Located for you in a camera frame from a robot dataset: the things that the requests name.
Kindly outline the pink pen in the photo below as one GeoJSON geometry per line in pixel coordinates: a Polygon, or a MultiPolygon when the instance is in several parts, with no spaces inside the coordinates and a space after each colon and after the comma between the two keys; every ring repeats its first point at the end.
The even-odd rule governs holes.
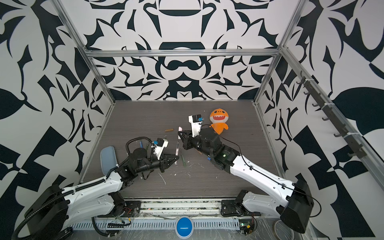
{"type": "Polygon", "coordinates": [[[179,149],[180,149],[180,141],[178,140],[177,141],[177,146],[176,146],[176,153],[175,153],[176,156],[179,155],[179,149]]]}

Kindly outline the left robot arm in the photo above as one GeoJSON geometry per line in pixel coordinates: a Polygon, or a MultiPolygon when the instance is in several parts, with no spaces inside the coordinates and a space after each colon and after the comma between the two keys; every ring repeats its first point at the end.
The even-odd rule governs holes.
{"type": "Polygon", "coordinates": [[[19,233],[27,226],[30,234],[26,240],[53,240],[71,225],[98,216],[119,218],[125,213],[126,202],[120,191],[133,184],[143,172],[159,169],[164,172],[179,156],[160,152],[151,153],[138,148],[128,154],[106,176],[68,188],[49,187],[25,214],[11,238],[19,239],[19,233]]]}

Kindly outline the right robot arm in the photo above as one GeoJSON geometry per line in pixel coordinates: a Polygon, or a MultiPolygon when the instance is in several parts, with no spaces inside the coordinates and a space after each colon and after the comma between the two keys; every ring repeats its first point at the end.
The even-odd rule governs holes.
{"type": "Polygon", "coordinates": [[[219,170],[246,180],[272,198],[268,203],[257,201],[255,194],[246,192],[242,195],[241,204],[248,212],[279,216],[293,231],[306,232],[314,198],[305,181],[294,183],[266,171],[244,157],[240,149],[223,144],[212,128],[201,129],[198,135],[193,131],[179,131],[178,135],[185,150],[198,150],[219,170]]]}

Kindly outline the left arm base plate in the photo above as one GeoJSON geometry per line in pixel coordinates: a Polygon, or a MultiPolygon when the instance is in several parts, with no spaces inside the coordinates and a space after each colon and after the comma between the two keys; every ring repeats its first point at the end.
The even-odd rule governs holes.
{"type": "Polygon", "coordinates": [[[124,205],[114,207],[111,213],[107,215],[99,215],[98,218],[132,218],[137,216],[141,212],[141,201],[125,201],[124,205]]]}

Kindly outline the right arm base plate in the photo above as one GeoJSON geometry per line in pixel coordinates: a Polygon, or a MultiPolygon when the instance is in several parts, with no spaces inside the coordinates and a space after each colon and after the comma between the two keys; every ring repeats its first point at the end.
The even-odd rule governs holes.
{"type": "Polygon", "coordinates": [[[221,200],[220,214],[223,217],[259,217],[262,215],[260,212],[249,212],[244,206],[235,200],[221,200]]]}

